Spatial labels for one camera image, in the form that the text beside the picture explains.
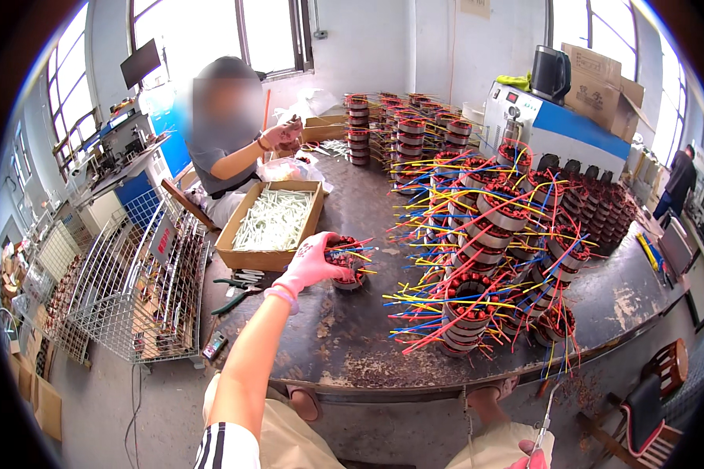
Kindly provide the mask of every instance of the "gray t-shirt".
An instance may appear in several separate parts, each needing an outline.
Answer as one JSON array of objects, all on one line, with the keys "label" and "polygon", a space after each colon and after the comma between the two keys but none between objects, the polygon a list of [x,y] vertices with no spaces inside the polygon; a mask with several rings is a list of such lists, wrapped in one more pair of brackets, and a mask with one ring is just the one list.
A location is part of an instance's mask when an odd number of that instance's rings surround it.
[{"label": "gray t-shirt", "polygon": [[194,132],[193,142],[185,141],[193,162],[193,169],[203,183],[203,189],[209,194],[219,192],[243,181],[254,173],[257,163],[240,171],[229,179],[219,179],[211,174],[214,164],[227,155],[253,143],[260,136],[260,132],[251,128],[247,122],[237,125],[218,125],[203,122]]}]

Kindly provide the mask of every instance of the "white shorts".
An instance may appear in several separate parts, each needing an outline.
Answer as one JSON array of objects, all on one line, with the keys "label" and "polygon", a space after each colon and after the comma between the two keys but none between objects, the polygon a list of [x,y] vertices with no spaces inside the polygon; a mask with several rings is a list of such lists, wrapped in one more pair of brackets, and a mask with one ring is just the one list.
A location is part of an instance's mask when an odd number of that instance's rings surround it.
[{"label": "white shorts", "polygon": [[237,206],[245,198],[245,194],[251,190],[255,183],[258,183],[258,179],[250,179],[234,192],[226,192],[221,198],[216,200],[212,199],[210,195],[207,196],[205,199],[207,217],[217,227],[224,229],[226,222],[230,220],[232,214],[237,210]]},{"label": "white shorts", "polygon": [[[203,422],[207,424],[219,380],[217,373],[203,397]],[[287,398],[272,387],[266,393],[263,423],[260,430],[260,463],[262,469],[290,469],[295,467],[343,468],[326,441],[310,428],[288,404]],[[523,423],[499,423],[483,427],[472,440],[472,458],[479,469],[504,469],[526,456],[519,449],[521,440],[535,441],[537,430]],[[543,439],[547,466],[550,467],[555,437],[549,431]],[[469,445],[459,451],[446,469],[471,469]]]}]

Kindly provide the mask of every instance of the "worker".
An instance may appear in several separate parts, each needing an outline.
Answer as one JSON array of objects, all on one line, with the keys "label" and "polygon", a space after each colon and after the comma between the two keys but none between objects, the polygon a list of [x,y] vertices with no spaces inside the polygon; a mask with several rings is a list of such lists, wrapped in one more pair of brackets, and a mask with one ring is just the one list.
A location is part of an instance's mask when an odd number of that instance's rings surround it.
[{"label": "worker", "polygon": [[683,203],[686,195],[690,191],[694,192],[696,187],[696,168],[694,168],[694,147],[685,146],[685,152],[678,150],[673,164],[670,166],[670,180],[665,185],[665,192],[660,197],[655,213],[652,214],[655,220],[662,218],[667,209],[673,209],[677,216],[683,211]]},{"label": "worker", "polygon": [[207,216],[224,228],[251,186],[264,152],[299,148],[297,119],[261,133],[262,94],[258,74],[227,55],[208,64],[193,80],[193,112],[186,137],[193,168],[203,184]]},{"label": "worker", "polygon": [[[351,278],[349,268],[328,264],[327,243],[336,233],[324,232],[306,239],[287,271],[235,341],[224,369],[208,385],[203,402],[207,426],[198,447],[197,468],[329,468],[342,466],[306,421],[320,417],[312,390],[288,387],[290,399],[268,386],[279,338],[291,314],[298,312],[297,295],[306,286],[326,278]],[[498,401],[516,387],[518,377],[486,384],[469,392],[467,402],[478,413],[483,430],[447,465],[448,469],[523,469],[527,466],[537,430],[511,422]],[[553,435],[545,434],[542,448],[532,453],[531,469],[550,466]]]}]

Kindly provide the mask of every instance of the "green-handled pliers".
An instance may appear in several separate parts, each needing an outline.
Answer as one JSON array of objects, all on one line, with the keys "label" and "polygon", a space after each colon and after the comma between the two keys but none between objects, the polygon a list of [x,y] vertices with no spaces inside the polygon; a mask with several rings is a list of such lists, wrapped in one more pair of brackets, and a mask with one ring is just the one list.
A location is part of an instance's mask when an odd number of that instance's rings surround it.
[{"label": "green-handled pliers", "polygon": [[239,288],[241,291],[240,293],[236,294],[229,302],[227,302],[226,305],[212,311],[212,315],[227,313],[232,310],[232,308],[234,308],[236,305],[239,305],[240,302],[244,300],[245,296],[256,294],[263,290],[263,288],[255,286],[251,282],[231,280],[229,278],[217,278],[214,280],[214,283],[229,284]]}]

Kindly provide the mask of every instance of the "computer monitor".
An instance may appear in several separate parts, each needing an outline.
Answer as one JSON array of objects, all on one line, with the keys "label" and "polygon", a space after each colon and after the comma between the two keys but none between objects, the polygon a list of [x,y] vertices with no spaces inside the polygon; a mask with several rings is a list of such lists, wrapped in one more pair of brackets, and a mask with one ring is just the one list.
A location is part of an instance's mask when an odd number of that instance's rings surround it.
[{"label": "computer monitor", "polygon": [[125,86],[128,89],[143,80],[152,70],[161,65],[159,51],[153,39],[139,47],[137,51],[120,64]]}]

